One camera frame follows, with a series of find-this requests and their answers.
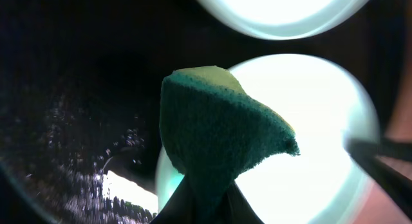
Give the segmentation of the mint plate front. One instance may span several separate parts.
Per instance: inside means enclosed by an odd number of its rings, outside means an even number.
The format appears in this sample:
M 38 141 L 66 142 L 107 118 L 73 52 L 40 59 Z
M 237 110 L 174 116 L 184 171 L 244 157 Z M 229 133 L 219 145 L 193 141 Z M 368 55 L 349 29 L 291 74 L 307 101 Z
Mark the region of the mint plate front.
M 370 182 L 345 147 L 351 138 L 380 138 L 375 108 L 361 84 L 339 65 L 301 54 L 266 55 L 227 70 L 248 96 L 293 128 L 300 151 L 269 156 L 234 180 L 261 221 L 351 223 Z M 162 144 L 159 213 L 184 177 Z M 198 221 L 194 197 L 195 223 L 220 223 L 220 205 L 211 219 Z

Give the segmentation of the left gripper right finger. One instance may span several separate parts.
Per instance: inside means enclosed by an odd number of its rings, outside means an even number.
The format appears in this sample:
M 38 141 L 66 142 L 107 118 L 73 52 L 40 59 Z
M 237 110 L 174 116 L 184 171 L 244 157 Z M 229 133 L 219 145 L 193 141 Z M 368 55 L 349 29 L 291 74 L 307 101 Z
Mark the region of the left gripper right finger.
M 235 182 L 229 185 L 223 195 L 220 205 L 220 223 L 263 224 Z

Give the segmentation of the green sponge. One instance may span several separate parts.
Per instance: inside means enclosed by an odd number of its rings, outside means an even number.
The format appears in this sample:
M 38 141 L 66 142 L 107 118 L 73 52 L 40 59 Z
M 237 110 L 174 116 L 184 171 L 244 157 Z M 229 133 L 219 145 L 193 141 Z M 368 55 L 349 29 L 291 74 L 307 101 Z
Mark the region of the green sponge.
M 194 193 L 198 221 L 215 215 L 241 173 L 275 154 L 300 154 L 293 128 L 217 66 L 180 69 L 163 79 L 159 125 L 172 165 Z

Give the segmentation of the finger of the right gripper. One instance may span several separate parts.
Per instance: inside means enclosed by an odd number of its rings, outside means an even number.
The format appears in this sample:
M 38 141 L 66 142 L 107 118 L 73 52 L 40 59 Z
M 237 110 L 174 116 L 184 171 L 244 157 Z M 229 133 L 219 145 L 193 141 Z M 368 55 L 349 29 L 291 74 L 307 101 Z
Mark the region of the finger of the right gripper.
M 380 143 L 351 138 L 346 152 L 389 195 L 402 212 L 411 218 L 411 179 L 377 159 Z
M 381 138 L 378 155 L 411 162 L 411 151 L 411 142 L 398 142 L 389 138 Z

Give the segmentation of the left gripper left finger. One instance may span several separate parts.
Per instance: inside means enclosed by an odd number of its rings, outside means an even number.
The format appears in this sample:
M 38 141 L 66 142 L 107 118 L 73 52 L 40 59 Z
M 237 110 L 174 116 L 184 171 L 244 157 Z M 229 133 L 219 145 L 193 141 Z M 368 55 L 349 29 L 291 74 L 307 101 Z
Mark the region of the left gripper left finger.
M 194 195 L 185 176 L 151 224 L 194 224 Z

